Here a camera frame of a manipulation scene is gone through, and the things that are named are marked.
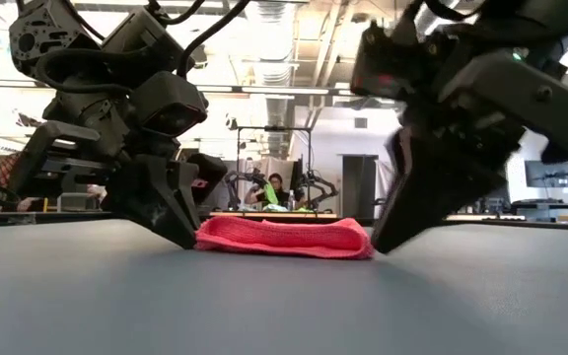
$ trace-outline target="folded towel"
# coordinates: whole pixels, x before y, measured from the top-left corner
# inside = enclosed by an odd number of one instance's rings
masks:
[[[367,233],[351,218],[304,225],[217,216],[196,232],[196,248],[340,259],[369,259],[374,254]]]

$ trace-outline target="gray table surface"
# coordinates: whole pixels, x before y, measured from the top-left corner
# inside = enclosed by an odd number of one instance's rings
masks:
[[[568,231],[463,225],[374,261],[0,228],[0,354],[567,354]]]

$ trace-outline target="screw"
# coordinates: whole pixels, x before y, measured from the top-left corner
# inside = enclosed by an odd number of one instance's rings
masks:
[[[536,100],[539,103],[548,103],[553,97],[553,91],[550,87],[543,85],[536,90]]]

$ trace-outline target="bottle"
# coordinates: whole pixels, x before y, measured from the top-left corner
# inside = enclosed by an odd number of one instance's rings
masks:
[[[295,192],[293,190],[288,191],[288,210],[295,210]]]

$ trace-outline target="red towel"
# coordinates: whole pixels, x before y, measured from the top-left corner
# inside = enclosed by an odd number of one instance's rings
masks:
[[[369,259],[374,254],[367,233],[351,218],[304,225],[217,216],[196,232],[196,248],[340,259]]]

